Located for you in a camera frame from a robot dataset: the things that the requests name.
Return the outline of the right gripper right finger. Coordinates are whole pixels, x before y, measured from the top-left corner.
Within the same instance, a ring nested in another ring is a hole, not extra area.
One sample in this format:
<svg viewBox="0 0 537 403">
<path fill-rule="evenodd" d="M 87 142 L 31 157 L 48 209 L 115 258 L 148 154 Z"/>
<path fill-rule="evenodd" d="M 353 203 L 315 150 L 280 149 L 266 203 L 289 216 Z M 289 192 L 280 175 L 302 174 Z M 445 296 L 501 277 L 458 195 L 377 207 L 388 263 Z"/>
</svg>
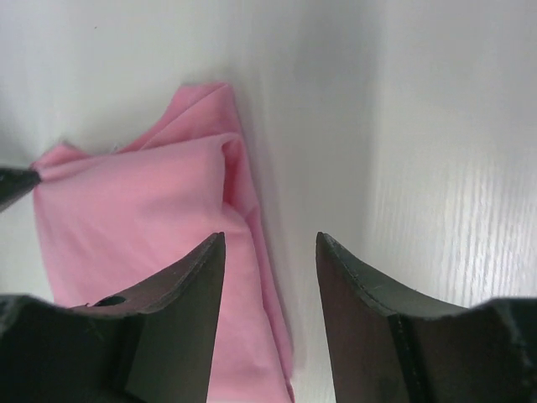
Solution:
<svg viewBox="0 0 537 403">
<path fill-rule="evenodd" d="M 535 299 L 439 301 L 326 233 L 316 271 L 337 401 L 535 401 Z"/>
</svg>

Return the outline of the pink t shirt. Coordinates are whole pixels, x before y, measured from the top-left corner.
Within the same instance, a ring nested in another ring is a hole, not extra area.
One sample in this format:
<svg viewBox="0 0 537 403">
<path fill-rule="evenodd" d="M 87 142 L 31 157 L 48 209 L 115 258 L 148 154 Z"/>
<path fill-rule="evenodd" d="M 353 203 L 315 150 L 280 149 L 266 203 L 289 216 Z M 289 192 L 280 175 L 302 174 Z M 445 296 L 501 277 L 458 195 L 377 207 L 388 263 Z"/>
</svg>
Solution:
<svg viewBox="0 0 537 403">
<path fill-rule="evenodd" d="M 162 118 L 123 149 L 91 155 L 60 144 L 35 168 L 36 228 L 55 303 L 99 301 L 224 233 L 209 398 L 294 400 L 292 348 L 228 84 L 181 87 Z"/>
</svg>

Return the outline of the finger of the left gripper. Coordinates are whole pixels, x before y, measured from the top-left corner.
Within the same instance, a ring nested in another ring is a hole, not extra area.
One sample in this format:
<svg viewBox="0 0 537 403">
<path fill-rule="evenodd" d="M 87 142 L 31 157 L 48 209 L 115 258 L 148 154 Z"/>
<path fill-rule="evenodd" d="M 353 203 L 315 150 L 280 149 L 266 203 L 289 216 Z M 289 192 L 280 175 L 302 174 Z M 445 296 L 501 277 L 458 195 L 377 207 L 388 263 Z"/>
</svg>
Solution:
<svg viewBox="0 0 537 403">
<path fill-rule="evenodd" d="M 0 168 L 0 212 L 30 193 L 41 182 L 39 172 L 2 166 Z"/>
</svg>

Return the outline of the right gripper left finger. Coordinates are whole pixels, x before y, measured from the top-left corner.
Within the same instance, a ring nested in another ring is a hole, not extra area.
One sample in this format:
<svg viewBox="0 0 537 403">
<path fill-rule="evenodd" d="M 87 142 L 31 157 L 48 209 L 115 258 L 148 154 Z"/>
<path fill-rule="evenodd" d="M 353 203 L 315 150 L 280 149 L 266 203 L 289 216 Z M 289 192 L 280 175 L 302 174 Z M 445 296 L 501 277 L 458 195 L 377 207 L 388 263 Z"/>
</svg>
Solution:
<svg viewBox="0 0 537 403">
<path fill-rule="evenodd" d="M 4 402 L 203 402 L 226 245 L 183 259 L 92 306 L 1 298 Z"/>
</svg>

